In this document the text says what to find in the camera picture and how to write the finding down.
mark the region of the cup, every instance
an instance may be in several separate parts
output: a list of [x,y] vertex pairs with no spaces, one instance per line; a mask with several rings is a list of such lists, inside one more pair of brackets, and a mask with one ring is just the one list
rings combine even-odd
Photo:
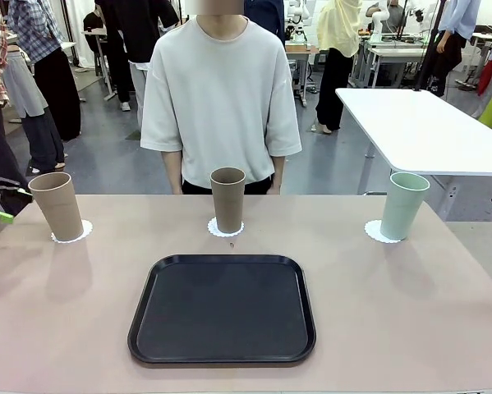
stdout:
[[390,240],[401,241],[410,233],[430,183],[410,172],[396,172],[390,181],[380,232]]
[[246,174],[231,167],[215,170],[211,174],[211,189],[218,230],[224,234],[240,231]]
[[73,241],[83,234],[80,209],[69,174],[53,172],[38,176],[30,181],[29,189],[58,241]]

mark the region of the table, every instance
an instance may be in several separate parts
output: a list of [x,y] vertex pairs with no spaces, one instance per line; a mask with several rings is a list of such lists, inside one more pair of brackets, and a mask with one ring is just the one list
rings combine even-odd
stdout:
[[310,46],[308,50],[306,45],[291,45],[286,44],[286,55],[288,60],[293,60],[299,63],[300,71],[300,93],[299,98],[302,103],[302,107],[306,108],[308,102],[306,100],[306,89],[308,85],[308,64],[311,55],[316,55],[319,53],[319,49],[313,45]]
[[[82,195],[92,234],[48,240],[36,205],[0,234],[0,390],[441,392],[492,388],[492,280],[424,204],[409,241],[364,224],[384,199],[247,197],[234,242],[210,196]],[[317,342],[292,368],[146,369],[126,336],[148,272],[171,254],[283,254],[303,268]]]
[[403,41],[385,41],[383,43],[371,44],[368,39],[362,39],[359,43],[359,52],[353,66],[350,84],[357,88],[368,88],[370,86],[370,74],[375,61],[375,53],[370,52],[371,49],[399,50],[425,48],[425,46],[426,45],[422,41],[414,44],[404,43]]
[[370,139],[358,194],[367,190],[375,150],[394,171],[450,176],[438,213],[446,219],[460,176],[492,176],[492,130],[423,90],[337,89]]
[[98,28],[92,29],[91,31],[83,31],[84,35],[93,35],[96,38],[96,43],[98,44],[99,50],[99,65],[101,66],[101,72],[103,73],[103,78],[105,83],[107,84],[108,94],[103,98],[103,100],[108,101],[112,99],[117,93],[113,91],[113,86],[111,85],[111,79],[108,74],[107,64],[105,63],[105,56],[103,55],[103,49],[101,48],[101,42],[99,37],[107,36],[107,29]]
[[[374,80],[372,89],[377,86],[377,76],[381,64],[406,64],[420,62],[426,55],[426,48],[371,48],[370,53],[375,55],[377,64],[375,66]],[[398,88],[404,75],[404,67],[401,69],[393,88]]]

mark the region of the white table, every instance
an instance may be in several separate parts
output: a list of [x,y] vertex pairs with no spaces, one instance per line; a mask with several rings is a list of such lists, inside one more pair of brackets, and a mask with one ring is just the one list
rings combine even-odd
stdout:
[[[377,86],[377,76],[379,75],[381,64],[406,64],[420,62],[426,55],[426,48],[370,48],[369,52],[373,53],[377,59],[374,80],[371,86],[372,89],[375,89],[375,86]],[[402,80],[403,73],[404,68],[398,76],[399,84]]]
[[367,190],[377,149],[394,171],[429,176],[444,190],[438,213],[446,219],[460,176],[492,176],[492,130],[427,91],[337,89],[370,139],[358,194]]
[[105,63],[105,56],[103,55],[103,49],[101,48],[101,42],[99,41],[99,37],[107,35],[107,29],[92,29],[91,31],[84,31],[83,34],[93,35],[96,38],[96,43],[98,44],[99,50],[99,65],[101,66],[101,72],[103,73],[103,77],[108,89],[108,94],[103,98],[103,100],[108,101],[112,99],[117,94],[117,92],[113,91],[111,79],[108,75],[107,64]]

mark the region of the white shirt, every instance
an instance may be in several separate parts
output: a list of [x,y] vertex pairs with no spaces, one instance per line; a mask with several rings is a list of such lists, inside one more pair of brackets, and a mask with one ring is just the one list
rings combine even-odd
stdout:
[[141,146],[183,152],[182,175],[210,188],[221,167],[246,184],[273,175],[271,157],[301,151],[292,76],[280,39],[248,21],[236,39],[209,37],[196,19],[167,33],[147,76]]
[[337,49],[344,57],[359,50],[362,0],[329,0],[322,8],[317,27],[320,50]]

